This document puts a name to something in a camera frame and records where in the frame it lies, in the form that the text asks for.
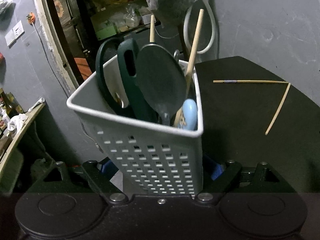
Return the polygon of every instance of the wooden chopstick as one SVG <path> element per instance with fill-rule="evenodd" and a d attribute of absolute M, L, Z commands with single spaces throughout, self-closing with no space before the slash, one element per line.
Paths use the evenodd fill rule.
<path fill-rule="evenodd" d="M 213 83 L 271 83 L 271 84 L 288 84 L 287 81 L 276 80 L 213 80 Z"/>
<path fill-rule="evenodd" d="M 155 42 L 155 16 L 153 14 L 150 23 L 150 42 Z"/>
<path fill-rule="evenodd" d="M 197 22 L 197 26 L 196 26 L 196 32 L 195 32 L 195 36 L 193 38 L 193 43 L 192 43 L 192 48 L 191 48 L 191 52 L 190 52 L 187 73 L 186 73 L 186 82 L 187 82 L 186 98 L 188 96 L 190 84 L 191 84 L 191 80 L 192 80 L 193 68 L 194 68 L 195 59 L 196 59 L 196 55 L 197 55 L 197 48 L 198 48 L 199 37 L 200 37 L 200 32 L 201 32 L 201 27 L 202 27 L 203 14 L 204 14 L 204 10 L 200 9 L 198 22 Z M 174 126 L 175 127 L 177 127 L 179 124 L 179 121 L 181 119 L 181 113 L 182 113 L 182 108 L 180 108 L 178 110 L 178 112 L 176 113 L 176 118 L 174 119 Z"/>
<path fill-rule="evenodd" d="M 269 131 L 270 131 L 271 127 L 273 126 L 276 118 L 278 117 L 278 114 L 279 114 L 279 112 L 280 112 L 280 110 L 281 110 L 281 108 L 282 108 L 282 105 L 283 105 L 283 103 L 284 103 L 284 101 L 285 101 L 285 98 L 287 97 L 287 94 L 288 94 L 288 91 L 289 91 L 290 86 L 291 86 L 291 83 L 288 83 L 287 89 L 286 89 L 285 92 L 284 92 L 284 95 L 283 95 L 283 97 L 282 97 L 282 99 L 281 99 L 281 102 L 280 102 L 280 104 L 279 104 L 279 106 L 278 106 L 278 109 L 277 109 L 275 115 L 273 116 L 272 121 L 271 121 L 271 123 L 269 124 L 269 127 L 268 127 L 268 129 L 266 130 L 266 132 L 265 132 L 265 135 L 267 135 L 267 134 L 269 133 Z"/>

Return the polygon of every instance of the utensil holder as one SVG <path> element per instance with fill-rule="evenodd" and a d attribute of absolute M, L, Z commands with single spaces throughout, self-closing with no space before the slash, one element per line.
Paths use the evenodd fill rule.
<path fill-rule="evenodd" d="M 186 61 L 179 61 L 183 67 Z M 117 56 L 103 65 L 108 89 L 128 105 Z M 115 115 L 103 99 L 93 73 L 68 98 L 74 110 L 119 170 L 149 194 L 191 194 L 202 190 L 203 115 L 196 70 L 197 130 L 189 131 Z"/>

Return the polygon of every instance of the orange plug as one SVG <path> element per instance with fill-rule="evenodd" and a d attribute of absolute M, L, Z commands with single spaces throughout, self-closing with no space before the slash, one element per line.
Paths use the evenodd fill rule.
<path fill-rule="evenodd" d="M 29 24 L 34 24 L 36 22 L 36 16 L 33 12 L 29 13 L 27 16 Z"/>

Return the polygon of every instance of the white cloth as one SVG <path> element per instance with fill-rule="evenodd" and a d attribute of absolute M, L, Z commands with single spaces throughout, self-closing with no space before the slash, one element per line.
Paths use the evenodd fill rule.
<path fill-rule="evenodd" d="M 28 116 L 26 114 L 19 114 L 10 119 L 10 122 L 8 123 L 8 130 L 14 131 L 17 129 L 17 133 L 21 131 L 23 124 L 28 119 Z"/>

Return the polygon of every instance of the wall socket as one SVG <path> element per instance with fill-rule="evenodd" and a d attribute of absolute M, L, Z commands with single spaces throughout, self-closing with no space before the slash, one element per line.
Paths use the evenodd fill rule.
<path fill-rule="evenodd" d="M 19 37 L 24 33 L 23 26 L 22 26 L 22 22 L 19 21 L 19 22 L 15 25 L 15 27 L 12 28 L 12 30 L 13 30 L 15 39 L 19 38 Z"/>

